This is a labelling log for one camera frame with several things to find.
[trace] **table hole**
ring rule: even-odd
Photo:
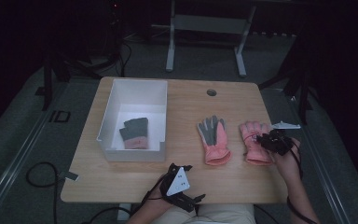
[[[212,90],[212,89],[207,90],[206,93],[209,96],[215,96],[217,94],[216,90]]]

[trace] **wooden table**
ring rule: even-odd
[[[61,197],[76,203],[139,203],[158,178],[176,165],[192,165],[187,172],[190,197],[203,193],[201,203],[283,203],[286,186],[276,167],[244,161],[245,145],[239,125],[246,120],[269,121],[257,86],[245,82],[168,79],[165,162],[109,162],[96,138],[114,79],[104,77],[96,92]],[[207,90],[217,92],[209,96]],[[204,163],[197,124],[216,115],[226,121],[231,160],[224,165]]]

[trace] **pants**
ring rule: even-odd
[[[255,210],[252,204],[201,204],[199,212],[187,211],[173,206],[153,224],[184,224],[193,221],[213,221],[233,224],[255,224]]]

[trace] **dark background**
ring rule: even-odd
[[[224,7],[217,7],[214,2],[218,1],[177,2],[179,11],[242,16],[230,6],[241,1],[230,1]],[[198,7],[199,2],[210,5]],[[321,7],[298,4],[302,2],[308,3],[258,3],[251,30],[270,36],[298,35],[303,50],[292,53],[310,62],[311,83],[319,102],[335,123],[358,170],[358,0],[310,1]],[[90,55],[115,50],[117,46],[106,41],[114,35],[109,25],[115,19],[114,3],[119,7],[114,16],[145,39],[150,38],[152,23],[169,24],[170,4],[166,0],[0,1],[0,116],[25,80],[41,67],[46,46],[52,44],[84,61]]]

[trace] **glove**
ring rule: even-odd
[[[260,124],[258,121],[246,121],[240,125],[243,142],[248,149],[246,161],[254,165],[271,165],[273,163],[267,150],[257,142],[257,136],[269,133],[267,124]]]
[[[231,151],[227,149],[227,135],[225,121],[217,120],[213,115],[199,123],[198,129],[205,149],[205,163],[208,165],[225,164],[231,158]]]
[[[120,129],[126,149],[147,149],[147,118],[130,119]]]

